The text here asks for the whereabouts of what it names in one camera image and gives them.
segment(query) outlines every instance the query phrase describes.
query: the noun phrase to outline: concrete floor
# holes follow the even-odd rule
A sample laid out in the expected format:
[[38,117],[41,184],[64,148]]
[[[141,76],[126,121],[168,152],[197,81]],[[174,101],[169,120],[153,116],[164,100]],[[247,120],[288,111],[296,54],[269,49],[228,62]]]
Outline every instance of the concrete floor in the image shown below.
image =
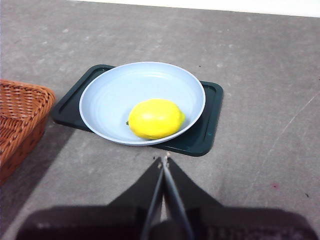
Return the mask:
[[[1,1],[1,77],[61,99],[91,66],[157,61],[224,89],[211,151],[172,158],[226,206],[282,208],[320,234],[320,18],[65,0]],[[165,151],[53,123],[1,186],[1,236],[32,212],[108,204]]]

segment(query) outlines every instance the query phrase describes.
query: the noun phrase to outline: tray rim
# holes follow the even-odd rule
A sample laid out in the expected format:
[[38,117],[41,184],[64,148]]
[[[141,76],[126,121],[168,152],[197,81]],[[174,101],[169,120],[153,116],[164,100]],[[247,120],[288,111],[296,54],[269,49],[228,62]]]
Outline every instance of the tray rim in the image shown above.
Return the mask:
[[[97,64],[97,65],[91,66],[82,75],[82,77],[69,89],[69,91],[59,100],[59,102],[54,106],[54,108],[51,111],[52,119],[58,124],[88,132],[88,128],[78,127],[78,126],[75,126],[75,125],[63,120],[63,118],[60,117],[60,109],[67,103],[69,98],[72,97],[72,95],[74,95],[76,93],[76,91],[81,87],[81,85],[86,81],[86,79],[91,74],[93,74],[96,70],[98,70],[98,69],[109,69],[110,70],[113,68],[115,68],[115,66],[107,65],[107,64]],[[165,142],[162,142],[159,144],[150,145],[149,147],[172,151],[175,153],[180,153],[180,154],[184,154],[184,155],[188,155],[188,156],[192,156],[192,157],[203,156],[211,150],[211,148],[214,144],[214,141],[215,141],[215,135],[216,135],[217,125],[218,125],[218,121],[219,121],[222,100],[223,100],[223,96],[224,96],[224,90],[219,84],[214,83],[214,82],[200,81],[200,83],[202,85],[207,85],[207,86],[214,88],[215,96],[214,96],[212,109],[217,109],[217,110],[214,110],[211,112],[211,115],[208,120],[207,128],[205,131],[205,137],[204,137],[204,140],[201,142],[201,144],[198,144],[198,145],[196,145],[196,147],[193,146],[188,149],[180,149],[180,148],[176,148],[173,146],[167,146],[166,145],[167,142],[165,141]]]

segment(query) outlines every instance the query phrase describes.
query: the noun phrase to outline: white wall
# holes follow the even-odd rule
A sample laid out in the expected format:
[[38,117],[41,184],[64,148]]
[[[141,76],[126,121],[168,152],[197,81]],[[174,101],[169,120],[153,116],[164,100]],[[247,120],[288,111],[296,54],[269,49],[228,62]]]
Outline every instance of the white wall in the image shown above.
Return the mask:
[[320,0],[86,0],[86,2],[320,17]]

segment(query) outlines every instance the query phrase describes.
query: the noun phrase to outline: plate rim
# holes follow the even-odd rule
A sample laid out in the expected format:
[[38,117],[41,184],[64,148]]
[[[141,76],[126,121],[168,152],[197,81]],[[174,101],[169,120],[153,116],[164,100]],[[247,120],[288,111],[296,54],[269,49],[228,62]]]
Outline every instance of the plate rim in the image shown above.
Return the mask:
[[[203,100],[202,100],[202,106],[201,106],[201,110],[199,111],[197,117],[191,122],[189,123],[185,128],[181,129],[180,131],[172,134],[172,135],[169,135],[169,136],[166,136],[166,137],[163,137],[163,138],[159,138],[159,139],[155,139],[155,140],[144,140],[144,141],[123,141],[123,140],[119,140],[117,138],[113,138],[113,137],[110,137],[110,136],[107,136],[107,135],[104,135],[102,133],[100,133],[99,131],[95,130],[86,120],[84,114],[83,114],[83,111],[82,111],[82,102],[83,102],[83,98],[87,92],[87,90],[90,88],[90,86],[92,84],[94,84],[95,81],[97,81],[97,79],[103,77],[103,75],[109,73],[110,71],[117,71],[119,68],[123,68],[125,66],[129,66],[129,65],[137,65],[137,64],[160,64],[160,65],[168,65],[168,66],[172,66],[174,68],[178,68],[184,72],[186,72],[187,74],[189,74],[193,79],[196,80],[196,82],[198,83],[198,85],[200,86],[200,89],[201,89],[201,92],[202,92],[202,96],[203,96]],[[114,143],[118,143],[118,144],[122,144],[122,145],[127,145],[127,146],[150,146],[150,145],[156,145],[156,144],[160,144],[160,143],[163,143],[163,142],[166,142],[166,141],[169,141],[171,139],[174,139],[175,137],[183,134],[185,131],[187,131],[189,128],[191,128],[196,122],[197,120],[200,118],[201,114],[203,113],[204,111],[204,108],[205,108],[205,104],[206,104],[206,94],[205,94],[205,90],[201,84],[201,82],[199,81],[199,79],[196,78],[196,76],[194,76],[191,72],[185,70],[184,68],[182,67],[179,67],[179,66],[176,66],[176,65],[173,65],[173,64],[170,64],[170,63],[166,63],[166,62],[159,62],[159,61],[138,61],[138,62],[130,62],[130,63],[127,63],[127,64],[123,64],[123,65],[120,65],[120,66],[116,66],[102,74],[100,74],[99,76],[97,76],[94,80],[92,80],[88,86],[86,86],[86,88],[84,89],[84,91],[82,92],[81,94],[81,97],[80,97],[80,101],[79,101],[79,112],[80,112],[80,116],[84,122],[84,124],[92,131],[94,132],[95,134],[97,134],[98,136],[104,138],[104,139],[107,139],[109,141],[112,141]]]

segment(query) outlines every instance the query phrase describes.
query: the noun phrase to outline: red spot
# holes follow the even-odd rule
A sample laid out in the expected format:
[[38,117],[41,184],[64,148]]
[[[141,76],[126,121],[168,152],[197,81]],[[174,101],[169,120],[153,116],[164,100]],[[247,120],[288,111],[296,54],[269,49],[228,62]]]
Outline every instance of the red spot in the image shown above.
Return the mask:
[[278,189],[279,188],[279,183],[277,183],[277,182],[271,183],[271,188]]

